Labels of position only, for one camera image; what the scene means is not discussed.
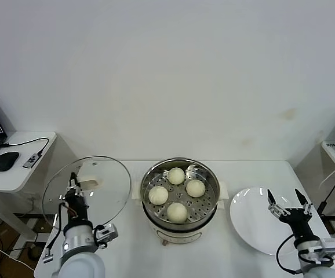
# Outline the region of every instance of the black mouse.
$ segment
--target black mouse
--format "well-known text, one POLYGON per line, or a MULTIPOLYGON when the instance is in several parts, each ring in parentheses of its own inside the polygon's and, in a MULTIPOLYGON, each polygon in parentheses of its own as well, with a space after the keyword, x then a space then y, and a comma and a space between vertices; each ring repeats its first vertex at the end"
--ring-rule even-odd
POLYGON ((6 152, 0 155, 0 172, 8 171, 19 156, 18 152, 6 152))

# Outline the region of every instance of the perforated steamer tray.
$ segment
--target perforated steamer tray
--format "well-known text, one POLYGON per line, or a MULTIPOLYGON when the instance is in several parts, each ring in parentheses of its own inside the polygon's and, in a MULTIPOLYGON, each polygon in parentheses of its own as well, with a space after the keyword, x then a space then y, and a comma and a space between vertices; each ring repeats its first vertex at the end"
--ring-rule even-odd
POLYGON ((219 199, 220 187, 217 178, 205 165, 187 158, 173 158, 156 164, 144 176, 141 185, 141 197, 147 213, 167 229, 185 230, 201 225, 214 212, 219 199), (185 172, 182 184, 172 185, 168 181, 168 172, 171 168, 179 167, 185 172), (205 194, 199 198, 188 195, 185 190, 190 180, 200 180, 205 185, 205 194), (169 197, 163 205, 156 206, 148 198, 150 190, 155 186, 167 189, 169 197), (188 211, 185 223, 176 224, 167 216, 167 209, 172 203, 183 204, 188 211))

